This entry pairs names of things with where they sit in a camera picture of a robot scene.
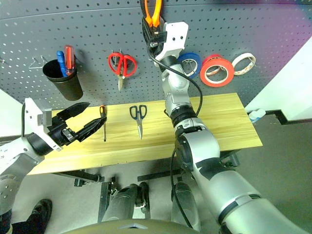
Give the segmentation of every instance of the black shoe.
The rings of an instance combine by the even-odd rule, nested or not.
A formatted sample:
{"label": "black shoe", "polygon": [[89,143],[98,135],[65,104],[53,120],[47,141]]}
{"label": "black shoe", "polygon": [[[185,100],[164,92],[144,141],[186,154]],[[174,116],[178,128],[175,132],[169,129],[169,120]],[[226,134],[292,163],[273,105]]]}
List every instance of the black shoe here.
{"label": "black shoe", "polygon": [[42,199],[36,204],[28,220],[38,217],[39,215],[41,220],[41,233],[44,233],[50,220],[51,213],[52,201],[49,199]]}

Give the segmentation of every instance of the tape roll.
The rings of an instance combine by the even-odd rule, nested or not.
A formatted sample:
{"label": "tape roll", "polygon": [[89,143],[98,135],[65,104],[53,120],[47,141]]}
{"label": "tape roll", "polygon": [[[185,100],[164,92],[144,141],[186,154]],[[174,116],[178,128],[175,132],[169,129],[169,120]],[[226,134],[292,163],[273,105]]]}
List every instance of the tape roll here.
{"label": "tape roll", "polygon": [[[223,68],[227,75],[223,80],[220,81],[213,81],[211,79],[209,79],[209,76],[207,75],[207,70],[211,67],[214,66],[219,66],[221,68]],[[206,62],[203,67],[200,70],[200,79],[201,81],[211,87],[221,87],[224,85],[227,85],[228,83],[231,82],[231,80],[234,77],[234,67],[232,66],[230,61],[227,61],[224,58],[215,58],[215,59],[211,59],[208,62]]]}
{"label": "tape roll", "polygon": [[180,55],[177,60],[182,63],[183,67],[184,65],[186,66],[186,64],[188,63],[189,66],[192,68],[192,71],[186,74],[189,78],[194,78],[195,76],[197,76],[197,74],[199,74],[201,69],[201,59],[198,54],[185,53],[183,55]]}
{"label": "tape roll", "polygon": [[[208,57],[206,57],[206,58],[204,59],[203,65],[204,65],[206,62],[208,62],[208,61],[210,61],[210,60],[212,60],[212,59],[221,59],[221,58],[222,58],[222,56],[219,55],[219,54],[210,55],[210,56],[208,56]],[[217,67],[217,68],[214,69],[213,71],[211,71],[211,72],[206,72],[206,73],[207,73],[207,76],[213,76],[214,74],[217,74],[219,71],[220,71],[220,67]]]}
{"label": "tape roll", "polygon": [[237,58],[235,58],[233,60],[233,62],[232,62],[233,67],[235,68],[235,66],[239,62],[241,62],[243,59],[249,59],[250,63],[244,69],[242,69],[240,71],[235,71],[234,75],[236,75],[236,76],[243,75],[246,72],[250,71],[253,68],[254,64],[255,64],[255,56],[252,53],[244,53],[244,54],[238,56]]}

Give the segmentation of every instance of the screwdriver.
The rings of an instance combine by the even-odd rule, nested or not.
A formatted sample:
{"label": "screwdriver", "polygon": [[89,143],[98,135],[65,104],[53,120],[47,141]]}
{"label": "screwdriver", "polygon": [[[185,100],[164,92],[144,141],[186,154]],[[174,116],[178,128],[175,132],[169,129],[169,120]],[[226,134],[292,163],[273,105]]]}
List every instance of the screwdriver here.
{"label": "screwdriver", "polygon": [[[101,105],[99,107],[99,113],[101,115],[101,118],[106,116],[106,110],[105,106]],[[104,135],[104,142],[106,141],[106,122],[103,124],[103,135]]]}

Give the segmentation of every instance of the light wood tabletop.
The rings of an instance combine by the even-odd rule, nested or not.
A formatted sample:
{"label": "light wood tabletop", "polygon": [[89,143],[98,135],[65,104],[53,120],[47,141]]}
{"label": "light wood tabletop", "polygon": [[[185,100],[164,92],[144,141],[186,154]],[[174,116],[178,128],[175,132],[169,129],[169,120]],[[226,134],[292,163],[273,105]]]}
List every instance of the light wood tabletop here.
{"label": "light wood tabletop", "polygon": [[[191,98],[194,110],[199,98]],[[143,120],[143,138],[139,139],[137,122],[130,117],[129,107],[147,105]],[[164,114],[165,102],[149,101],[106,106],[106,142],[103,128],[83,142],[75,141],[60,152],[51,152],[30,173],[42,174],[73,171],[106,165],[170,157],[174,148],[174,129]],[[99,117],[99,107],[89,107],[67,120],[68,126],[80,130]],[[262,146],[252,123],[236,93],[203,97],[199,117],[216,137],[221,151]]]}

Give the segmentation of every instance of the gray pegboard wall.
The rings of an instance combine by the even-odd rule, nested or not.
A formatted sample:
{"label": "gray pegboard wall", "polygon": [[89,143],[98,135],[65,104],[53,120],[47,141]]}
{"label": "gray pegboard wall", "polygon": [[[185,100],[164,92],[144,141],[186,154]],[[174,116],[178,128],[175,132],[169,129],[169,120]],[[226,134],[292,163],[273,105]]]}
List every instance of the gray pegboard wall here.
{"label": "gray pegboard wall", "polygon": [[[165,1],[163,17],[168,22],[189,24],[185,52],[199,53],[203,59],[219,53],[230,61],[245,52],[256,56],[257,66],[227,86],[211,88],[195,78],[204,95],[237,92],[246,105],[312,35],[312,1],[225,2]],[[160,71],[146,54],[138,1],[13,0],[3,1],[0,10],[0,57],[5,60],[0,88],[16,100],[46,99],[53,109],[73,104],[41,69],[28,69],[32,56],[37,60],[40,55],[55,59],[56,50],[65,44],[76,50],[78,77],[84,91],[79,101],[90,101],[95,106],[164,98]],[[125,80],[121,91],[107,65],[111,50],[119,49],[138,62],[136,74]],[[192,85],[189,93],[198,96]]]}

